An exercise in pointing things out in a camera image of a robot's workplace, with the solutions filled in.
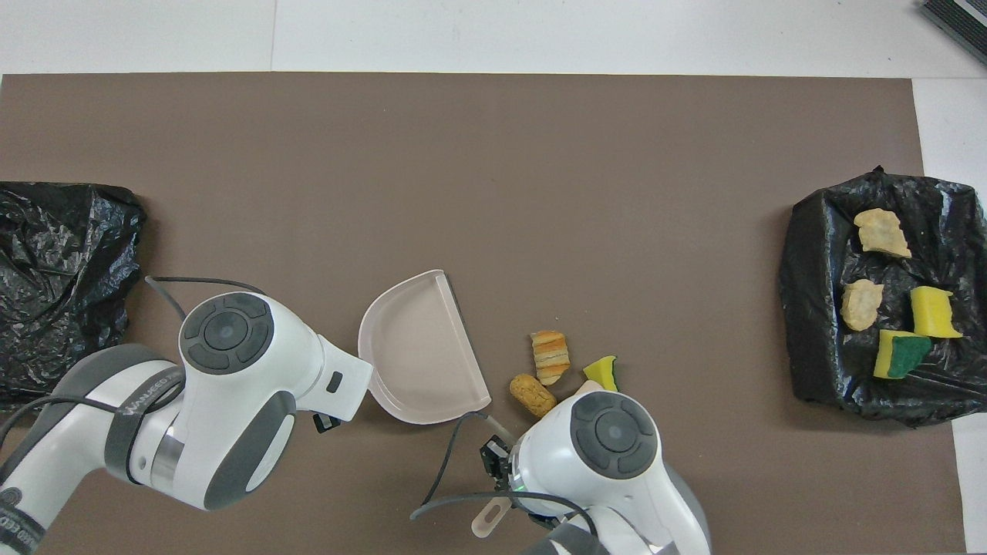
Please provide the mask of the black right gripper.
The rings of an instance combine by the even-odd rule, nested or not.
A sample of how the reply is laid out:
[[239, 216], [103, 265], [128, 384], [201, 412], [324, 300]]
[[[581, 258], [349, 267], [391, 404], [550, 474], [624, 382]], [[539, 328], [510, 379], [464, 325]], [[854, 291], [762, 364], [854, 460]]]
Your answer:
[[492, 435], [479, 449], [484, 472], [493, 479], [494, 487], [509, 487], [512, 471], [510, 446], [498, 435]]

